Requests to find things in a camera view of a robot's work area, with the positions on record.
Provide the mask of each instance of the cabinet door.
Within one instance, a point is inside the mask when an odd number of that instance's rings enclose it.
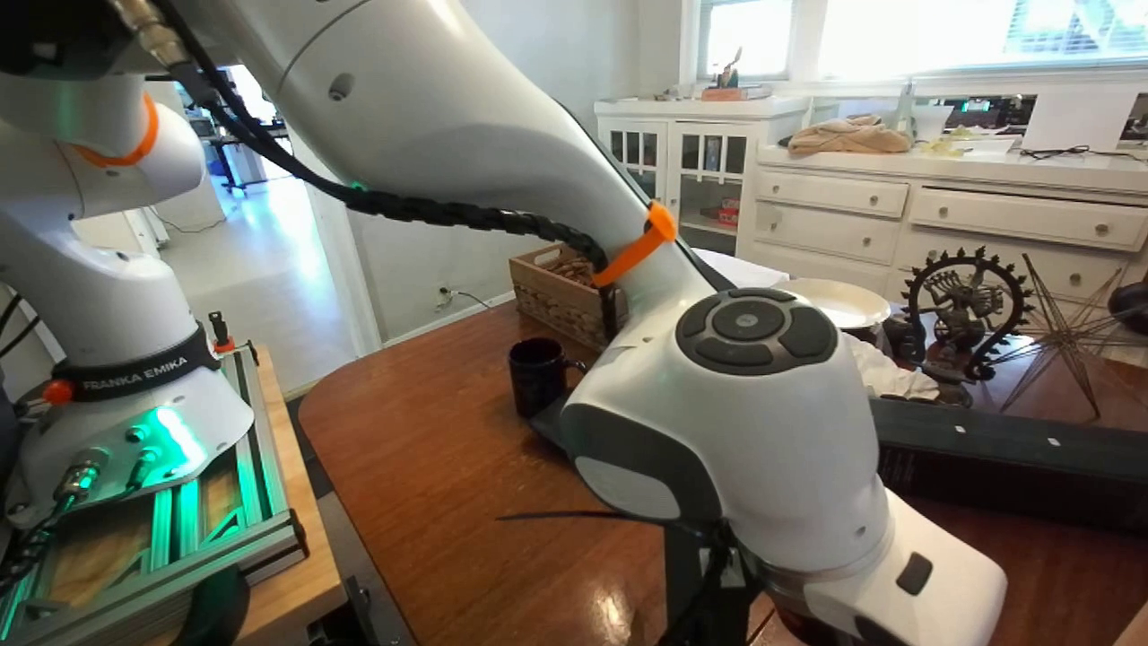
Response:
[[[908,197],[904,184],[869,174],[800,174],[764,167],[757,178],[757,199],[858,211],[873,218],[900,218]]]
[[[671,146],[671,197],[681,216],[681,232],[708,229],[737,238],[742,184],[751,167],[753,124],[689,124],[679,122]]]
[[[667,195],[667,122],[662,119],[603,119],[606,154],[656,199]]]
[[[847,211],[814,211],[757,199],[746,211],[746,238],[759,245],[805,247],[837,258],[887,264],[897,251],[897,222]]]
[[[937,229],[998,232],[1100,251],[1140,251],[1148,241],[1145,204],[913,190],[908,218]]]

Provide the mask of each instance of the brown cardboard box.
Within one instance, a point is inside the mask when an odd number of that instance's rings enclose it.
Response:
[[[508,258],[508,281],[516,307],[579,349],[603,350],[623,323],[621,291],[598,291],[593,284],[593,264],[568,245]]]

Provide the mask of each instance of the orange ring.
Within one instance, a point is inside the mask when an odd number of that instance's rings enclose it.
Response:
[[[661,199],[648,199],[644,232],[636,245],[628,245],[603,274],[595,274],[595,288],[617,284],[623,274],[642,264],[661,245],[673,238],[679,238],[679,222],[671,209],[662,209]]]
[[[80,159],[88,160],[88,163],[105,163],[105,167],[139,163],[158,142],[158,107],[153,107],[153,99],[148,93],[142,93],[142,119],[148,119],[142,137],[129,154],[109,159],[109,154],[100,154],[94,146],[76,146]]]

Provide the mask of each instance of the wall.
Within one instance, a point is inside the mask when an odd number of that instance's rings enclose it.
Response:
[[[463,0],[545,93],[593,124],[593,99],[636,93],[636,8],[648,0]]]
[[[636,0],[636,93],[681,93],[681,9],[684,0]]]

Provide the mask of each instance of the window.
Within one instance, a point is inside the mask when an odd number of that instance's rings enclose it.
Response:
[[[1148,61],[1145,0],[827,0],[821,76]]]
[[[782,76],[789,61],[792,0],[697,0],[697,76],[715,79],[737,61],[746,76]]]

